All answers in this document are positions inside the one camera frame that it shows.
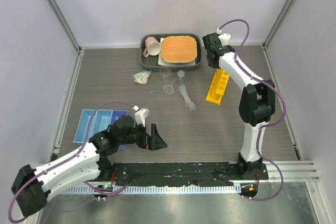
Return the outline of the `blue three-compartment organizer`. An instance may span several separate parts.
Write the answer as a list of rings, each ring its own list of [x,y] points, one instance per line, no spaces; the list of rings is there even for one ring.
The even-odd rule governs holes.
[[[76,129],[73,143],[80,146],[84,143],[89,121],[94,110],[83,109],[79,119],[79,123]],[[113,124],[121,116],[128,115],[127,110],[98,110],[92,118],[88,137],[92,137],[94,134],[106,130],[110,124]]]

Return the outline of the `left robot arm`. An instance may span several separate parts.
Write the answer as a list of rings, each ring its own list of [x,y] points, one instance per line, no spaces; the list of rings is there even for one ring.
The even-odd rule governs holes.
[[[108,156],[127,144],[151,151],[167,147],[155,124],[151,125],[151,134],[148,134],[144,125],[124,115],[62,158],[35,168],[23,166],[11,187],[12,202],[18,204],[24,217],[29,217],[76,184],[96,179],[107,181],[112,174]]]

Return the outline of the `plastic glove packet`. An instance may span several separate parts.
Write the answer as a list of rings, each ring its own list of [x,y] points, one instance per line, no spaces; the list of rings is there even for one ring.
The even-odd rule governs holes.
[[[133,81],[137,84],[147,84],[149,76],[151,75],[151,70],[143,70],[139,73],[134,74]]]

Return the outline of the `clear glass stoppered bottle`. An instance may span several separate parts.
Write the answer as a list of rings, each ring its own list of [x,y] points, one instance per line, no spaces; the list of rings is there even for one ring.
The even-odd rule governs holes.
[[[183,70],[179,70],[177,72],[177,76],[178,76],[179,79],[182,80],[184,78],[184,76],[185,76],[185,72]]]

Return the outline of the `yellow test tube rack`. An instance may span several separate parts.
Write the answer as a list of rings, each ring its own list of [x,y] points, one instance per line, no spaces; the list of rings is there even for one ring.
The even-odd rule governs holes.
[[[224,96],[230,75],[222,69],[214,73],[205,101],[220,105]]]

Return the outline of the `clear glass beaker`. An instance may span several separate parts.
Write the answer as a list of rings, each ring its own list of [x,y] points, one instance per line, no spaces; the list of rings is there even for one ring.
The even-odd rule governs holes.
[[[162,81],[169,82],[171,78],[171,70],[169,67],[162,67],[160,68],[160,74]]]

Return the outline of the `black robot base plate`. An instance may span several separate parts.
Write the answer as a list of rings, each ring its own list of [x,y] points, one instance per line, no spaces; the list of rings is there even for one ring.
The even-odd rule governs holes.
[[[114,163],[103,177],[89,181],[115,182],[117,186],[206,187],[232,185],[234,180],[268,178],[265,164],[259,170],[243,173],[234,162]]]

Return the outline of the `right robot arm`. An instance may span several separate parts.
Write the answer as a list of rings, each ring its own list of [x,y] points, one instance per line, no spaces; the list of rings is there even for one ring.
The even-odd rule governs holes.
[[[243,146],[238,153],[237,173],[250,179],[261,169],[265,127],[275,113],[275,84],[252,72],[230,45],[222,45],[217,33],[202,37],[208,65],[226,71],[241,89],[239,115],[245,124]]]

